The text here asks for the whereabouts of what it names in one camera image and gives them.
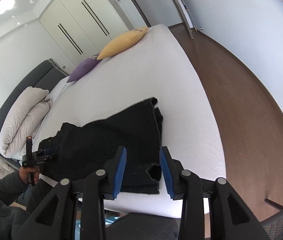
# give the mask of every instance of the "white wardrobe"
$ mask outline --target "white wardrobe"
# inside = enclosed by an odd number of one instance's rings
[[[39,21],[75,65],[128,31],[108,0],[54,0]]]

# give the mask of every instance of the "blue gripper pad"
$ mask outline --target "blue gripper pad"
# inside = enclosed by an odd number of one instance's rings
[[[167,193],[170,195],[170,198],[173,199],[175,197],[175,192],[173,188],[172,176],[162,147],[159,152],[159,160],[160,160],[160,166],[163,171],[163,178],[165,180]]]
[[[121,184],[123,182],[123,173],[125,171],[126,160],[127,160],[127,150],[124,147],[120,156],[117,172],[115,174],[115,179],[114,179],[114,190],[113,190],[114,198],[117,198],[117,195],[120,192]]]

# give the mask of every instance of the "metal screw head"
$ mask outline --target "metal screw head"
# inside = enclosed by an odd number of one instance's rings
[[[69,179],[62,179],[60,181],[60,184],[63,185],[63,186],[68,185],[69,184]]]
[[[181,174],[184,175],[184,176],[190,176],[191,171],[189,171],[189,170],[182,170]]]
[[[224,179],[224,178],[218,178],[218,179],[217,179],[217,182],[218,182],[219,184],[221,184],[221,185],[225,185],[226,182],[227,182],[227,180]]]
[[[106,171],[105,170],[98,170],[98,171],[96,171],[96,175],[97,176],[103,176],[103,175],[105,175],[106,174]]]

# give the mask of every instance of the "mattress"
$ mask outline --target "mattress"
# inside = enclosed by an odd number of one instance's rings
[[[151,27],[135,46],[102,60],[80,80],[59,83],[51,110],[35,136],[34,151],[43,139],[55,136],[64,122],[83,126],[156,97],[163,115],[162,145],[172,158],[201,178],[226,177],[220,135],[206,93],[166,26]],[[104,201],[105,209],[180,218],[182,201],[170,199],[163,178],[159,191],[158,195],[121,192],[116,200]]]

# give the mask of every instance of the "gray sweater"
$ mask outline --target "gray sweater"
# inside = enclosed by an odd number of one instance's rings
[[[18,207],[10,207],[20,194],[27,189],[18,171],[0,180],[0,240],[15,239],[17,233],[30,216],[30,213]]]

